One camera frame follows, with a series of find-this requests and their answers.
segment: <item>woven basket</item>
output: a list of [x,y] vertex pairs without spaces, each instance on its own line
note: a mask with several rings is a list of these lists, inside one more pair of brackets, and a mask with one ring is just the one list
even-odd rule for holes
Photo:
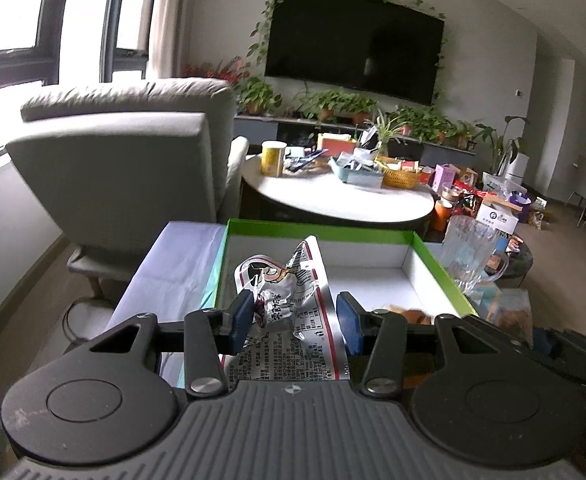
[[[396,158],[390,158],[387,156],[378,156],[375,160],[379,160],[385,164],[397,164],[399,160]],[[418,183],[420,180],[420,172],[414,173],[412,171],[402,171],[402,170],[391,170],[390,168],[385,168],[384,166],[380,166],[382,173],[384,173],[384,179],[382,183],[385,186],[390,187],[401,187],[403,189],[412,189],[415,184]]]

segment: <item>yellow cup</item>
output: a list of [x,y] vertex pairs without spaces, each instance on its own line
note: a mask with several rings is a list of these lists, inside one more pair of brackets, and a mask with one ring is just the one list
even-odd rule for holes
[[263,175],[280,176],[284,168],[285,142],[279,140],[265,140],[262,143],[262,162],[260,169]]

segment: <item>purple container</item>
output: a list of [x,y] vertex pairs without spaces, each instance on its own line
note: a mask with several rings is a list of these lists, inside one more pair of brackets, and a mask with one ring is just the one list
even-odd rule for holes
[[528,195],[521,194],[518,191],[513,191],[508,197],[508,201],[512,204],[519,205],[522,211],[518,213],[518,221],[521,224],[528,222],[528,210],[531,208],[531,199]]

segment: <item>beige curtain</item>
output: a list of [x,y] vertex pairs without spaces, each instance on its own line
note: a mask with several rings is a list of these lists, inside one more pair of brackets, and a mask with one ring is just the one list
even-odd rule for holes
[[178,41],[183,0],[154,0],[147,79],[179,76]]

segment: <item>pink box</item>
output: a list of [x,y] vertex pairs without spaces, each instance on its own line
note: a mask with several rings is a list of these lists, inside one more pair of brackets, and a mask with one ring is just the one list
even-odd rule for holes
[[445,164],[435,167],[435,177],[433,177],[433,191],[438,195],[441,193],[443,187],[451,187],[455,182],[455,175],[459,170],[452,164]]

